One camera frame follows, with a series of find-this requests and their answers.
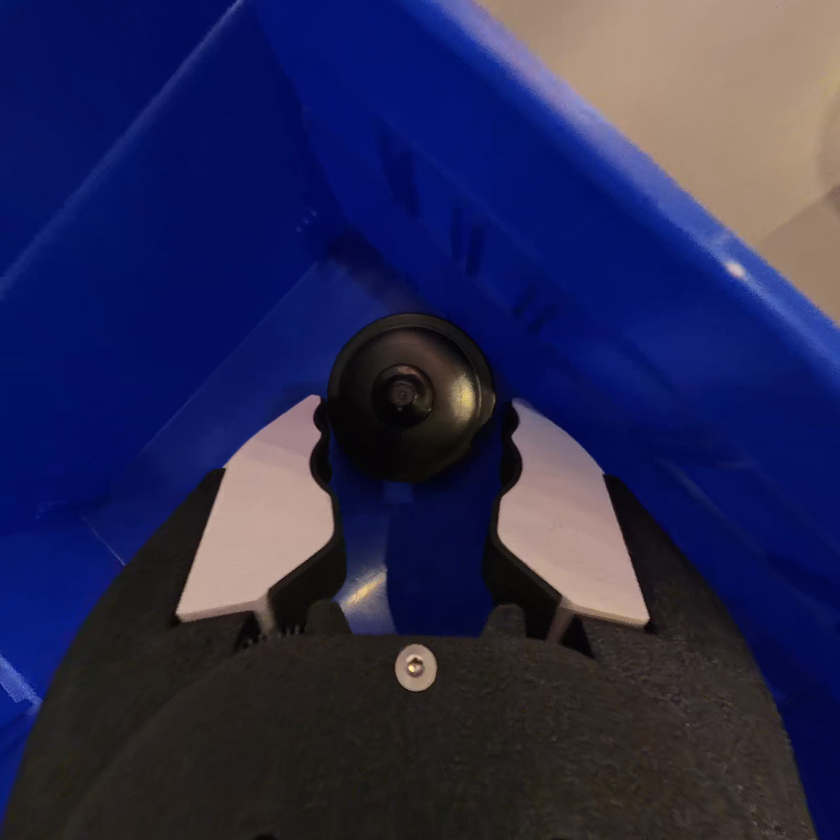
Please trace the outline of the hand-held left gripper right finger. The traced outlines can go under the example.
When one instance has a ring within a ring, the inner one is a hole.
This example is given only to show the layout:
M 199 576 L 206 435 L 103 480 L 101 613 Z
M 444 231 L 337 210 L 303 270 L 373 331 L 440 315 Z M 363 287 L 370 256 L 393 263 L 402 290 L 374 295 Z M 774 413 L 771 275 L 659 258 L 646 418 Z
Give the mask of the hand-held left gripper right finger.
M 602 468 L 522 399 L 501 428 L 500 494 L 486 537 L 486 585 L 515 605 L 527 638 L 559 643 L 591 619 L 650 621 Z

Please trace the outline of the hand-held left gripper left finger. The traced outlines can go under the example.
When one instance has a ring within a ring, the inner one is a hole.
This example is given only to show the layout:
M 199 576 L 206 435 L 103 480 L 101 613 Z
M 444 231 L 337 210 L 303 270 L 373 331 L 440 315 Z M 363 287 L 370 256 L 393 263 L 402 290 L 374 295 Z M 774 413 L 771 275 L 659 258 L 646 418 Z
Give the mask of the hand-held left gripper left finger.
M 308 395 L 227 462 L 175 610 L 181 623 L 249 614 L 262 635 L 301 633 L 347 576 L 331 488 L 329 421 Z

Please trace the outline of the black bottle lid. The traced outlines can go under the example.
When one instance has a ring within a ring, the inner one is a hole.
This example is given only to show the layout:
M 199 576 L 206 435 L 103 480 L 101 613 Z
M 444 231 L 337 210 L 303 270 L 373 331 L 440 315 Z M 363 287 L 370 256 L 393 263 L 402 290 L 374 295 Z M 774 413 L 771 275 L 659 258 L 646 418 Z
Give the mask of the black bottle lid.
M 486 356 L 468 334 L 419 312 L 358 331 L 333 364 L 332 434 L 363 472 L 418 484 L 462 461 L 489 423 L 497 395 Z

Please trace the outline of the blue plastic bin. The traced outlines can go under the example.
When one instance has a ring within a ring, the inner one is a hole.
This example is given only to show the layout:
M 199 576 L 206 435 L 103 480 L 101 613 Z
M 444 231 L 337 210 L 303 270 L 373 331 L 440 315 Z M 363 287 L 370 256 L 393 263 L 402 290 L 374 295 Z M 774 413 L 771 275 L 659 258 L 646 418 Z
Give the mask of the blue plastic bin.
M 2 811 L 93 603 L 367 322 L 619 478 L 838 824 L 838 327 L 471 2 L 2 2 Z

